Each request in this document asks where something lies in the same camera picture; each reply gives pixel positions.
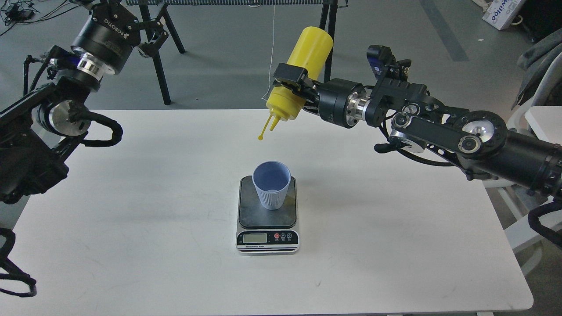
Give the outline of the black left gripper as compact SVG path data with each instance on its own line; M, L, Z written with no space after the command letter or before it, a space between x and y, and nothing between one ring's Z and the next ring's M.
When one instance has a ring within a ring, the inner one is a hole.
M169 17L168 4L158 4L158 14L148 17L148 4L138 4L142 21L122 4L94 4L86 24L72 43L72 51L89 53L104 62L112 74L124 68L134 47L143 57L155 57L169 37L164 24ZM147 41L142 42L139 31L144 30Z

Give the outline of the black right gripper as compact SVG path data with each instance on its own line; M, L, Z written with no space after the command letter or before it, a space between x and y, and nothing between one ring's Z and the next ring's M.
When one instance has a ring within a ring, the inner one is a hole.
M284 87L292 93L317 92L316 98L302 98L304 112L347 129L364 120L367 92L363 84L343 79L321 83L309 78L305 68L285 63L279 63L273 78L274 87Z

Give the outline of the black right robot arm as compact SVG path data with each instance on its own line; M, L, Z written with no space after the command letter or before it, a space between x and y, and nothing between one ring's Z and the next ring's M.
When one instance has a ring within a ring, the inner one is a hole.
M322 120L354 127L359 120L384 130L390 117L395 136L375 146L376 152L405 150L419 144L462 170L468 180L498 177L526 188L529 195L552 196L553 202L530 210L532 230L556 246L561 234L544 226L540 217L561 210L561 146L507 128L500 116L444 105L427 86L407 81L410 60L397 61L391 49L372 45L367 60L377 82L365 86L343 79L313 80L303 66L281 63L274 72L282 86L305 101L305 110Z

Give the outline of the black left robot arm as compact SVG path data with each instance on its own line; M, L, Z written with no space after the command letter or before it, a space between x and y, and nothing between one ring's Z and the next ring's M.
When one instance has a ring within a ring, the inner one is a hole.
M122 72L133 50L153 62L163 104L172 103L160 49L177 35L165 0L75 0L86 23L70 50L52 46L24 62L23 95L1 110L1 203L44 194L69 173L66 160L82 145L112 147L121 125L86 106L106 75Z

